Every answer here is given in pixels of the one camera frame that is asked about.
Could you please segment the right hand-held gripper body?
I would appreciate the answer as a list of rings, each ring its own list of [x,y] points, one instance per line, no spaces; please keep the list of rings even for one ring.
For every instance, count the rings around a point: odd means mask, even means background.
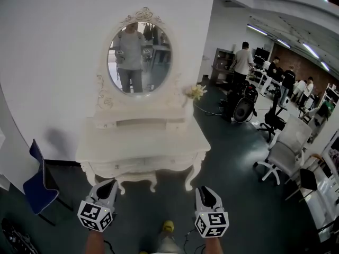
[[[203,238],[222,237],[229,227],[228,213],[223,207],[208,212],[196,212],[195,228]]]

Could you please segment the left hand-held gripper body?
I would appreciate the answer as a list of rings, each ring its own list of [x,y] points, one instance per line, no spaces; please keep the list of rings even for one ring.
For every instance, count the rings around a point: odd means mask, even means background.
[[[106,199],[93,193],[87,196],[81,201],[77,213],[81,224],[90,230],[103,232],[115,219],[115,201],[116,194],[109,195]]]

